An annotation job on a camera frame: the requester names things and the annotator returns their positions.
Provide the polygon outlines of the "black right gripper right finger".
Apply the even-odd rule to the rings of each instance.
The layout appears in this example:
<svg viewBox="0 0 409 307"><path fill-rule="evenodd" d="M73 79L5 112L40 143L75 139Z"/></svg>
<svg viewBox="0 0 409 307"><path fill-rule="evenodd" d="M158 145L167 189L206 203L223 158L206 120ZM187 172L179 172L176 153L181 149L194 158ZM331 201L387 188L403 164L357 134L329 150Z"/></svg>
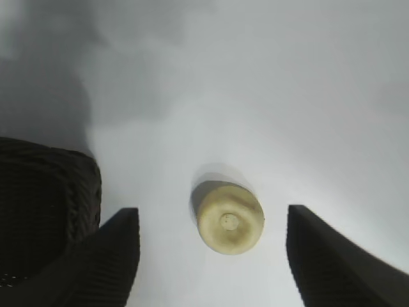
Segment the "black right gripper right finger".
<svg viewBox="0 0 409 307"><path fill-rule="evenodd" d="M408 275L304 205L289 205L286 254L305 306L408 306Z"/></svg>

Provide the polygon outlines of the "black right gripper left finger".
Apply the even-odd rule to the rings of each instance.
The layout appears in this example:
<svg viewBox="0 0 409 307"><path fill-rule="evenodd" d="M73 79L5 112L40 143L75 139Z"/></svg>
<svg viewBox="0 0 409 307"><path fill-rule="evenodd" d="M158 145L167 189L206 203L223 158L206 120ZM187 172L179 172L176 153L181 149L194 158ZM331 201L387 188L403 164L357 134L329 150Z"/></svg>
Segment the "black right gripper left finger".
<svg viewBox="0 0 409 307"><path fill-rule="evenodd" d="M37 275L2 288L1 306L125 306L139 260L139 211L124 208Z"/></svg>

